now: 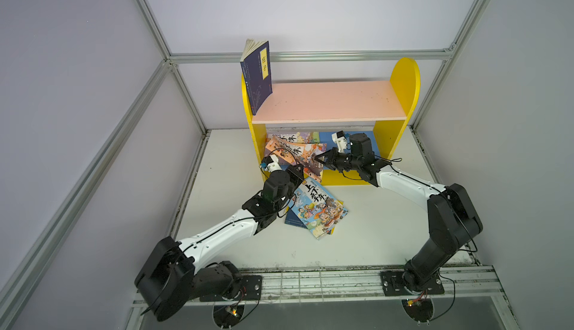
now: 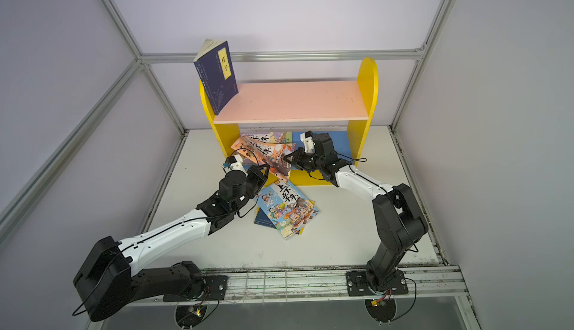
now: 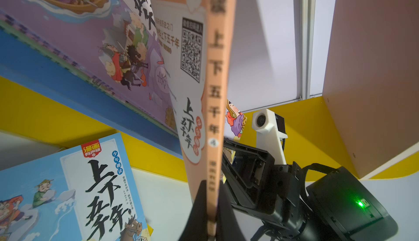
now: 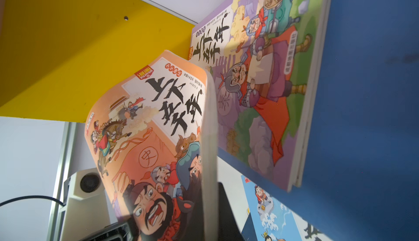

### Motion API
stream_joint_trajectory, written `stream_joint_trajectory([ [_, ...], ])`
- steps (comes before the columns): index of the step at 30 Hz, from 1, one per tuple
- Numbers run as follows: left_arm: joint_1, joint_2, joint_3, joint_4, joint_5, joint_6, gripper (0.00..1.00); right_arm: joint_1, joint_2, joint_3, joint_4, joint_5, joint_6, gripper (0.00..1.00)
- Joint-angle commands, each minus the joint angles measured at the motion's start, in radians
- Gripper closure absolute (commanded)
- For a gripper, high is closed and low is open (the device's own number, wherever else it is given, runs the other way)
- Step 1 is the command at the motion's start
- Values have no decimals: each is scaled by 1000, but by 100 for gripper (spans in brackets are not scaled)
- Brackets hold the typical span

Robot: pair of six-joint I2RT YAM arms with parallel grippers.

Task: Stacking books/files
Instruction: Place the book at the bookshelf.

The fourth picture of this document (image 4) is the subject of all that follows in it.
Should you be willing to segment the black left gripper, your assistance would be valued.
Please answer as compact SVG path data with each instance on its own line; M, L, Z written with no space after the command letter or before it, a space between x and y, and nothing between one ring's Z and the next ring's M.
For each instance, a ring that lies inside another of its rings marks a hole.
M133 241L134 232L128 221L112 224L80 241Z

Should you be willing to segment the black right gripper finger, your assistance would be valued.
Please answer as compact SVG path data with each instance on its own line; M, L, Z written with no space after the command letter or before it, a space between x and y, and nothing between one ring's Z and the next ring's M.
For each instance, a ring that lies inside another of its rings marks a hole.
M219 192L219 227L218 241L244 241L235 221L228 197L221 182L218 183Z

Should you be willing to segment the orange comic book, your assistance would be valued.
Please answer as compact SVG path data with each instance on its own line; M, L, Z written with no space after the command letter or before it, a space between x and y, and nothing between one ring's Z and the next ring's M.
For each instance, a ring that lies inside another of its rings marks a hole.
M179 241L196 203L212 198L215 85L197 63L164 51L92 106L85 138L120 219L141 241Z

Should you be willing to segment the purple comic book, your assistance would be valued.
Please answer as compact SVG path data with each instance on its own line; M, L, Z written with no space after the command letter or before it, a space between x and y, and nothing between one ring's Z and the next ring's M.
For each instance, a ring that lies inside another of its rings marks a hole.
M300 186L331 0L226 0L192 31L215 83L219 148L279 188Z

